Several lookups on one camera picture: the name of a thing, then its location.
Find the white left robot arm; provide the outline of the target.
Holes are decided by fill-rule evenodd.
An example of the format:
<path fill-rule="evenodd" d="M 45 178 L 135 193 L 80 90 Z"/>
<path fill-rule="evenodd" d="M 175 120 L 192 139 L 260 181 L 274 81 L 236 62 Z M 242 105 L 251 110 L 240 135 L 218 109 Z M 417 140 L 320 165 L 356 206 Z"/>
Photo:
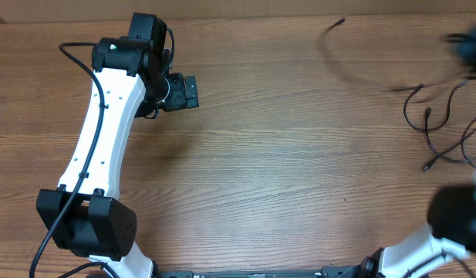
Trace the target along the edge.
<path fill-rule="evenodd" d="M 93 81 L 83 127 L 54 190 L 43 189 L 37 211 L 54 242 L 109 277 L 156 277 L 156 263 L 136 244 L 137 216 L 120 202 L 120 170 L 130 128 L 199 105 L 194 76 L 172 73 L 174 34 L 155 15 L 134 13 L 129 32 L 91 44 Z"/>

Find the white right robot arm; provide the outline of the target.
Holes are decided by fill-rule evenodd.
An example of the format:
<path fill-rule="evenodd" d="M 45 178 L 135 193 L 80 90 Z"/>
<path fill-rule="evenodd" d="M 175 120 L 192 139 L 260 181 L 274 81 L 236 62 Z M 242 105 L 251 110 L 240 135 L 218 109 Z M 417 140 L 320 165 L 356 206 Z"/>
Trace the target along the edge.
<path fill-rule="evenodd" d="M 469 164 L 476 170 L 476 156 L 468 156 L 465 143 L 476 132 L 476 116 L 464 129 L 461 139 L 444 151 L 437 151 L 430 139 L 430 132 L 441 129 L 450 119 L 451 101 L 464 85 L 476 80 L 476 26 L 468 32 L 450 33 L 445 40 L 455 44 L 454 51 L 468 68 L 469 77 L 454 87 L 447 99 L 445 117 L 436 127 L 428 127 L 431 107 L 424 112 L 424 126 L 410 121 L 407 106 L 413 96 L 427 85 L 412 87 L 413 92 L 403 105 L 405 121 L 424 134 L 433 157 L 423 166 L 430 170 L 439 160 L 455 164 Z M 462 159 L 449 158 L 447 153 L 461 149 Z M 345 270 L 339 277 L 429 277 L 429 273 L 444 264 L 457 261 L 470 277 L 475 273 L 465 259 L 476 253 L 476 180 L 470 185 L 445 186 L 431 201 L 427 221 L 423 227 L 394 246 L 378 249 L 358 266 Z"/>

